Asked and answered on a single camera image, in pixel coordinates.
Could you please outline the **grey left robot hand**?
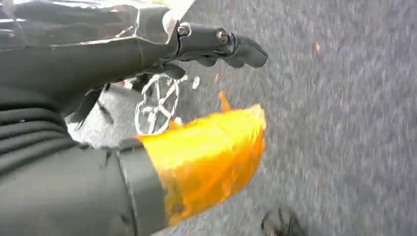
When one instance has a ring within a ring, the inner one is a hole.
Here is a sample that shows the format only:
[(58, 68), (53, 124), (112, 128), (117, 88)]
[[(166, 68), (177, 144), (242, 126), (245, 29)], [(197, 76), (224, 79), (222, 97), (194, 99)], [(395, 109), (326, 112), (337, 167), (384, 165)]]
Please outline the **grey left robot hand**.
[(91, 89), (173, 60), (263, 66), (254, 40), (191, 27), (168, 44), (141, 39), (0, 50), (0, 233), (3, 236), (148, 236), (244, 189), (265, 146), (259, 104), (117, 147), (75, 141), (64, 117)]

